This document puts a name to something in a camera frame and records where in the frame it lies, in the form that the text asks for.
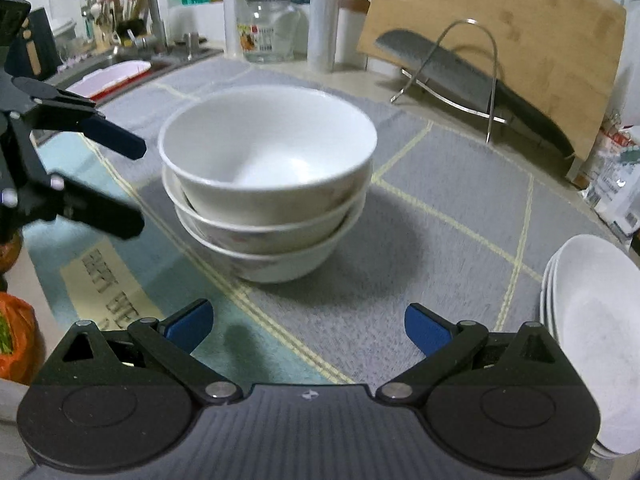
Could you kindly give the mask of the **white plate with stain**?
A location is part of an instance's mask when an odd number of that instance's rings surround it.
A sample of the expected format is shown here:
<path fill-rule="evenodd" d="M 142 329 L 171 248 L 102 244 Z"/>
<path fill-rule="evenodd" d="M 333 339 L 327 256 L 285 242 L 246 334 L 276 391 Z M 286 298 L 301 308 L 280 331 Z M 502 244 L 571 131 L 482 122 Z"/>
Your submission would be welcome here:
<path fill-rule="evenodd" d="M 639 268 L 589 234 L 570 238 L 544 271 L 547 324 L 600 411 L 597 441 L 639 451 Z"/>

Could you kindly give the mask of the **white ceramic bowl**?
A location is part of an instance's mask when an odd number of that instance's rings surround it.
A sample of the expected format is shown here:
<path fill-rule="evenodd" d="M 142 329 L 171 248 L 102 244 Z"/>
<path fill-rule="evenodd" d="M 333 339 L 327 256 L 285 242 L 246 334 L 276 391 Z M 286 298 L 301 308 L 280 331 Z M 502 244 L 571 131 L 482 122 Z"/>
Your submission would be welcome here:
<path fill-rule="evenodd" d="M 158 150 L 195 211 L 275 226 L 316 218 L 368 180 L 378 133 L 359 107 L 286 84 L 214 92 L 167 119 Z"/>

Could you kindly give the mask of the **white bowl pink flowers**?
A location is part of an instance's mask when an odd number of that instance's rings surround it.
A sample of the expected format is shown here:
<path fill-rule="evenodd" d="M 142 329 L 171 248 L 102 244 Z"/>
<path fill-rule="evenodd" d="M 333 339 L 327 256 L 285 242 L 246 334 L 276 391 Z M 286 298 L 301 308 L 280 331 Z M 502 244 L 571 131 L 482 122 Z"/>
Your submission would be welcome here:
<path fill-rule="evenodd" d="M 175 174 L 166 166 L 162 168 L 164 190 L 175 207 L 181 223 L 206 243 L 244 254 L 268 255 L 294 252 L 330 237 L 344 222 L 349 209 L 366 195 L 366 181 L 349 196 L 346 203 L 319 217 L 280 226 L 240 226 L 208 220 L 198 214 L 184 194 Z"/>

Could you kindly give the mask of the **white bowl floral outside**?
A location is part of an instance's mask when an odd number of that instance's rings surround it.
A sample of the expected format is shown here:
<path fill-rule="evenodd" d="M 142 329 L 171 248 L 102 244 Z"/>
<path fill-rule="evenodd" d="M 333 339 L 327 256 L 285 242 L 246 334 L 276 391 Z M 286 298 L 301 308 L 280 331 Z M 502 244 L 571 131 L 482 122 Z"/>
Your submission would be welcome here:
<path fill-rule="evenodd" d="M 186 214 L 178 212 L 177 217 L 190 237 L 206 249 L 217 268 L 252 283 L 279 284 L 302 278 L 325 263 L 343 237 L 356 226 L 366 199 L 367 195 L 363 195 L 357 200 L 356 204 L 350 207 L 342 223 L 325 240 L 307 248 L 277 255 L 251 255 L 217 247 L 206 242 L 204 236 L 196 232 L 194 222 L 188 220 Z"/>

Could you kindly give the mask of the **chrome kitchen faucet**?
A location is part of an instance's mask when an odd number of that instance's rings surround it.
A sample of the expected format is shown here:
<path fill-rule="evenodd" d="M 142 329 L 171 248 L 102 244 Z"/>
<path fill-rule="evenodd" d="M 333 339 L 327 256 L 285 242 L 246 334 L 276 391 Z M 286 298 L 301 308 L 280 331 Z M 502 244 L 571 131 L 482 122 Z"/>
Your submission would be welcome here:
<path fill-rule="evenodd" d="M 143 41 L 143 49 L 153 49 L 156 53 L 167 51 L 167 38 L 162 16 L 160 15 L 160 4 L 158 0 L 148 0 L 149 16 L 151 19 L 151 35 Z"/>

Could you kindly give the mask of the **red white plastic basin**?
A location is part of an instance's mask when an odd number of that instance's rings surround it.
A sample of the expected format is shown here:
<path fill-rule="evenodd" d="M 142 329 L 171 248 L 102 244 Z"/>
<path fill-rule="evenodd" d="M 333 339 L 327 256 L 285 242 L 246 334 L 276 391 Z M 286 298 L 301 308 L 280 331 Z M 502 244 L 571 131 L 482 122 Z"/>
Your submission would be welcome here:
<path fill-rule="evenodd" d="M 109 94 L 143 78 L 152 68 L 148 61 L 122 61 L 99 68 L 80 81 L 71 84 L 67 91 L 98 102 Z"/>

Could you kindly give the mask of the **stainless steel sink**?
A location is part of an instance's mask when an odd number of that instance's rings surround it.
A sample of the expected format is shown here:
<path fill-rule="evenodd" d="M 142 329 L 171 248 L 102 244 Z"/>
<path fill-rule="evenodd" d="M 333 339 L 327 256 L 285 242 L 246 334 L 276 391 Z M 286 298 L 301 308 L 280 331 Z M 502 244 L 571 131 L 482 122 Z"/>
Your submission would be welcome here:
<path fill-rule="evenodd" d="M 65 70 L 62 70 L 62 72 L 58 72 L 49 78 L 48 83 L 53 84 L 59 89 L 70 90 L 73 84 L 77 84 L 87 77 L 93 76 L 99 70 L 108 70 L 112 66 L 118 67 L 129 61 L 150 64 L 149 69 L 141 75 L 136 75 L 129 80 L 119 81 L 118 85 L 113 89 L 107 89 L 104 92 L 104 96 L 93 98 L 93 101 L 102 105 L 113 101 L 128 91 L 142 86 L 142 84 L 148 81 L 163 77 L 179 68 L 207 60 L 221 53 L 221 49 L 207 47 L 204 46 L 204 44 L 200 44 L 198 50 L 190 53 L 186 46 L 177 46 L 174 44 L 170 46 L 165 53 L 135 58 L 132 53 L 127 53 L 125 48 L 114 47 L 112 50 L 90 56 L 90 58 L 85 58 L 73 66 L 67 67 Z"/>

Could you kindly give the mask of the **orange plastic bag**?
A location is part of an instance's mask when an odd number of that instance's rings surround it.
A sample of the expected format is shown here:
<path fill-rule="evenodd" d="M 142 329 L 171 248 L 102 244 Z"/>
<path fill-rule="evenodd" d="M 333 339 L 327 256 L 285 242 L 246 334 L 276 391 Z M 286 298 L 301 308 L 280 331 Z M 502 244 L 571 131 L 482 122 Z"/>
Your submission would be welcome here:
<path fill-rule="evenodd" d="M 1 293 L 1 378 L 29 385 L 39 356 L 34 308 L 27 302 Z"/>

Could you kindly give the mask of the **black air fryer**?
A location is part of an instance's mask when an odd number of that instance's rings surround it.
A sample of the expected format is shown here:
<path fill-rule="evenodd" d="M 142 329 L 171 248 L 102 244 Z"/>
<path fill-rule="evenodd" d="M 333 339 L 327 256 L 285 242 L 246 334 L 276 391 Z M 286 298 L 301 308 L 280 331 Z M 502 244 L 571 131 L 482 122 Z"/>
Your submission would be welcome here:
<path fill-rule="evenodd" d="M 44 81 L 54 76 L 61 64 L 46 9 L 32 10 L 9 48 L 6 72 Z"/>

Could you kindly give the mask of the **glass jar green lid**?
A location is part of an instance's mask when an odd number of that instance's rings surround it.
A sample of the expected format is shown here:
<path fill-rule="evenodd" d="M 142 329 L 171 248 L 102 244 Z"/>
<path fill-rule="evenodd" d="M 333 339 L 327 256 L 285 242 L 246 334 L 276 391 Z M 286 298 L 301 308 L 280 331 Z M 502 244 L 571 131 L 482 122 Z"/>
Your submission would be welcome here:
<path fill-rule="evenodd" d="M 292 0 L 244 0 L 236 20 L 244 58 L 253 63 L 289 61 L 301 16 Z"/>

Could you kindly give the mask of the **grey checked table mat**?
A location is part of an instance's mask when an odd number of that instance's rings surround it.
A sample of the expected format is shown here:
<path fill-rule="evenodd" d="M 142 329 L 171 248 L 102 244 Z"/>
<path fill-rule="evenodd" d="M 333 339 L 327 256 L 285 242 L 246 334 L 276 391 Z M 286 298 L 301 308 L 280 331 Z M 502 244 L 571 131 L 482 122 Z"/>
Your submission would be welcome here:
<path fill-rule="evenodd" d="M 242 406 L 212 411 L 151 479 L 469 479 L 412 413 L 369 391 L 420 360 L 404 331 L 408 304 L 451 321 L 513 332 L 534 318 L 549 258 L 567 240 L 608 229 L 567 192 L 465 133 L 346 93 L 378 129 L 363 212 L 317 270 L 279 285 L 227 271 L 183 229 L 160 178 L 157 138 L 180 108 L 224 89 L 290 84 L 288 74 L 213 60 L 108 103 L 105 114 L 148 142 L 130 162 L 76 133 L 40 151 L 50 169 L 118 198 L 145 216 L 122 242 L 60 220 L 25 232 L 26 247 L 62 326 L 92 318 L 116 328 L 196 298 L 216 325 L 196 357 L 238 382 Z"/>

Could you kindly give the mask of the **white plastic food bag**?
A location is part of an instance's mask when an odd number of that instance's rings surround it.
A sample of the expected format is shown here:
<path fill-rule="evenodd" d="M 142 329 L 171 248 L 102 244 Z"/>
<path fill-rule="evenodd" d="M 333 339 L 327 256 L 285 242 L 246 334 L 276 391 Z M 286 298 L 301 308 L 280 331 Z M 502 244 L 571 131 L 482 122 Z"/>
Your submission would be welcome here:
<path fill-rule="evenodd" d="M 582 198 L 624 244 L 639 232 L 639 127 L 605 116 L 582 175 Z"/>

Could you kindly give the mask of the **white plastic wrap roll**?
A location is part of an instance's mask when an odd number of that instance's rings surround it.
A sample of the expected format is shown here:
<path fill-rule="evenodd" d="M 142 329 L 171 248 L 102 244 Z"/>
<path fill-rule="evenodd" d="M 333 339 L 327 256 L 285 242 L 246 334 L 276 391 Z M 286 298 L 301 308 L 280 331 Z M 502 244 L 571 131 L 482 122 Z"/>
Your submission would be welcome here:
<path fill-rule="evenodd" d="M 331 73 L 335 62 L 340 0 L 310 0 L 307 63 L 317 73 Z"/>

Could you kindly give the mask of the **bamboo cutting board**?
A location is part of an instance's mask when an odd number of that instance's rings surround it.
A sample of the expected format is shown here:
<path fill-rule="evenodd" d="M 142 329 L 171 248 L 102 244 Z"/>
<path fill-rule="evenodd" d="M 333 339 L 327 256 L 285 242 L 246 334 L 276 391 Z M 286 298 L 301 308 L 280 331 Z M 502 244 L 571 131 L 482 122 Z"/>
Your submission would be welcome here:
<path fill-rule="evenodd" d="M 625 36 L 614 0 L 372 0 L 360 52 L 393 64 L 375 39 L 401 28 L 442 40 L 552 120 L 586 159 L 610 100 Z"/>

